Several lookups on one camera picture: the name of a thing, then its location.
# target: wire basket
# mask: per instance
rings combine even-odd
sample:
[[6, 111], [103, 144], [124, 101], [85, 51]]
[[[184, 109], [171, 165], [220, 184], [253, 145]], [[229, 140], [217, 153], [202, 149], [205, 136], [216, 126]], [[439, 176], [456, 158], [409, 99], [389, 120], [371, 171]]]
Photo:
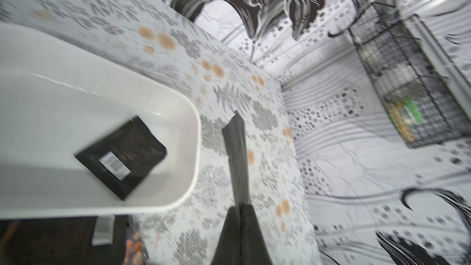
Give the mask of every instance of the wire basket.
[[471, 134], [471, 122], [402, 21], [388, 23], [372, 3], [350, 26], [356, 50], [381, 103], [410, 148]]

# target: hanging wire basket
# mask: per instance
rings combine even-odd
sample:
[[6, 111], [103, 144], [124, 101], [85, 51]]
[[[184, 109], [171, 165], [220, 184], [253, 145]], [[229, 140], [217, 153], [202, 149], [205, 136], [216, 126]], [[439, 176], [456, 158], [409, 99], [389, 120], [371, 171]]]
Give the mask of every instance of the hanging wire basket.
[[372, 3], [349, 27], [369, 79], [410, 148], [469, 136], [471, 123], [404, 23], [387, 21], [395, 7]]

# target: white plastic tray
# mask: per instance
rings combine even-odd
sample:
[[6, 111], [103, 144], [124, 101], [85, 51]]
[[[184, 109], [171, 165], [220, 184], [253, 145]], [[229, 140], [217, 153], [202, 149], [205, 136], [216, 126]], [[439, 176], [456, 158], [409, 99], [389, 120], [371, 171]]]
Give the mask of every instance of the white plastic tray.
[[[121, 201], [74, 154], [139, 115], [167, 157]], [[37, 30], [0, 23], [0, 218], [162, 212], [190, 194], [201, 121], [181, 93]]]

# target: orange dot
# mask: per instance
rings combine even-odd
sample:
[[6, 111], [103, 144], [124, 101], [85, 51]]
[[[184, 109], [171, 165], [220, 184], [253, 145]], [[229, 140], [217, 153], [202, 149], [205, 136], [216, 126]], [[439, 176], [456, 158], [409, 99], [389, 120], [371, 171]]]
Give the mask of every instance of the orange dot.
[[247, 151], [247, 162], [249, 163], [249, 165], [253, 165], [253, 163], [255, 162], [255, 154], [252, 150]]
[[211, 70], [211, 64], [210, 64], [208, 61], [203, 60], [203, 61], [201, 62], [201, 65], [203, 66], [203, 68], [204, 68], [205, 70], [207, 70], [207, 71], [210, 71], [210, 70]]
[[284, 199], [282, 202], [281, 202], [281, 205], [283, 206], [283, 212], [288, 215], [290, 213], [290, 202], [288, 201], [288, 199]]
[[146, 26], [139, 26], [138, 33], [142, 38], [147, 40], [152, 40], [154, 38], [154, 33]]
[[140, 241], [136, 243], [136, 245], [134, 246], [134, 249], [136, 250], [136, 252], [140, 252], [142, 250], [142, 245]]
[[281, 205], [276, 206], [275, 212], [278, 215], [278, 217], [281, 217], [281, 215], [283, 215], [283, 208], [281, 208]]
[[154, 54], [154, 48], [152, 46], [146, 46], [144, 51], [146, 54]]
[[168, 34], [159, 35], [159, 44], [167, 50], [172, 50], [175, 48], [175, 42]]
[[224, 77], [224, 70], [221, 68], [221, 66], [214, 65], [212, 69], [214, 70], [216, 76], [218, 76], [219, 78]]
[[44, 21], [51, 21], [54, 18], [54, 15], [47, 10], [33, 11], [32, 16]]

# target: dotted pattern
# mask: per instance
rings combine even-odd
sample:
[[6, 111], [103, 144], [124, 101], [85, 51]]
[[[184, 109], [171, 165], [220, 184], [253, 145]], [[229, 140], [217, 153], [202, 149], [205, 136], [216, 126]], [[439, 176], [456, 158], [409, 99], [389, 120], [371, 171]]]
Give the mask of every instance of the dotted pattern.
[[299, 161], [299, 171], [307, 194], [332, 195], [331, 183], [310, 158]]
[[308, 108], [289, 111], [288, 119], [293, 131], [293, 139], [303, 137], [324, 123], [359, 117], [364, 108], [358, 96], [358, 89], [345, 87], [343, 91], [320, 103], [312, 104]]
[[[400, 221], [397, 219], [403, 219], [409, 221], [408, 216], [405, 215], [404, 207], [390, 207], [388, 205], [382, 205], [374, 207], [371, 211], [378, 218], [379, 223], [397, 223], [400, 225]], [[462, 222], [459, 219], [454, 219], [449, 215], [443, 217], [427, 217], [419, 221], [421, 226], [415, 222], [408, 222], [408, 226], [405, 229], [395, 228], [391, 231], [387, 231], [388, 234], [396, 236], [397, 238], [408, 239], [416, 244], [421, 245], [425, 249], [436, 253], [436, 254], [447, 254], [456, 253], [461, 255], [463, 251], [467, 250], [467, 244], [462, 240], [454, 240], [449, 236], [437, 236], [436, 230], [427, 230], [423, 228], [423, 225], [427, 226], [438, 226], [439, 228], [446, 228], [454, 230], [456, 232], [464, 233], [462, 230]], [[314, 225], [314, 231], [320, 236], [318, 237], [320, 247], [339, 246], [349, 241], [348, 236], [343, 235], [342, 237], [323, 238], [322, 234], [341, 232], [345, 229], [342, 224], [333, 224], [331, 227], [323, 227], [320, 225]]]

